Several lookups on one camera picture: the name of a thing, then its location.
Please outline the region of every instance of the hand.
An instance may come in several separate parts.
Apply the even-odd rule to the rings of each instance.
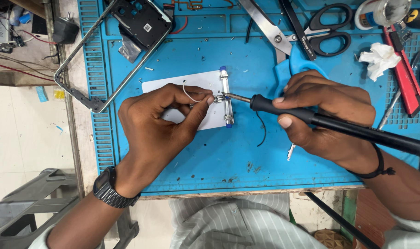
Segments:
[[[321,114],[366,127],[373,125],[376,116],[367,91],[327,80],[316,70],[293,75],[284,88],[284,97],[274,99],[273,105],[279,109],[317,105]],[[376,151],[368,141],[322,127],[312,129],[289,114],[280,115],[278,122],[290,141],[310,154],[359,174],[378,167]]]
[[[129,142],[129,152],[116,167],[115,190],[133,198],[151,184],[167,164],[194,139],[213,103],[211,90],[167,84],[157,90],[124,100],[118,117]],[[185,120],[179,124],[161,118],[166,107],[177,108]]]

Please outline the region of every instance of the grid pattern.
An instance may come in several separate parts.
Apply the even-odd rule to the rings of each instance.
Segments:
[[[410,41],[405,44],[405,54],[407,58],[411,61],[414,55],[420,50],[420,41],[417,41],[417,35],[413,35]],[[420,58],[417,63],[417,66],[413,69],[414,75],[416,76],[417,82],[420,87],[420,75],[418,66],[420,66]],[[396,80],[396,75],[393,70],[388,71],[388,81],[387,81],[387,93],[385,99],[385,108],[388,108],[390,105],[391,99],[394,97],[398,88],[398,82]],[[397,125],[399,129],[407,129],[408,124],[417,124],[420,123],[420,111],[413,118],[408,118],[408,115],[405,112],[403,107],[402,96],[398,99],[393,108],[393,112],[388,116],[386,125]]]
[[[84,37],[99,18],[99,7],[96,1],[78,0],[78,8],[80,12],[81,30]],[[101,100],[106,100],[106,69],[100,26],[85,43],[83,52],[86,64],[89,97],[90,99],[92,97],[97,97]],[[115,162],[110,120],[110,107],[102,113],[92,113],[93,141],[95,143],[98,174],[106,167],[113,166]]]

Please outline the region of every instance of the wrist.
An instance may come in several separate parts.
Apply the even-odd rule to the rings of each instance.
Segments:
[[[335,163],[354,173],[369,174],[378,168],[379,159],[373,145],[368,141],[361,140],[353,156],[346,160],[335,161]]]
[[[138,168],[138,164],[129,160],[127,156],[115,167],[116,182],[114,189],[119,195],[134,198],[146,187],[141,179],[141,174],[137,170]]]

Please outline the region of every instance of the black digital watch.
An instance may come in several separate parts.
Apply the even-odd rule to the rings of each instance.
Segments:
[[[93,195],[116,208],[126,208],[134,206],[140,198],[141,193],[134,198],[126,198],[115,191],[116,172],[114,167],[107,167],[95,180],[93,184]]]

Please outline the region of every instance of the white tissue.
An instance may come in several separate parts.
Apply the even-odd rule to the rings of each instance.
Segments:
[[[372,52],[362,52],[359,62],[368,62],[367,75],[373,81],[384,74],[384,71],[395,67],[400,62],[401,57],[395,54],[392,46],[373,43],[370,47]]]

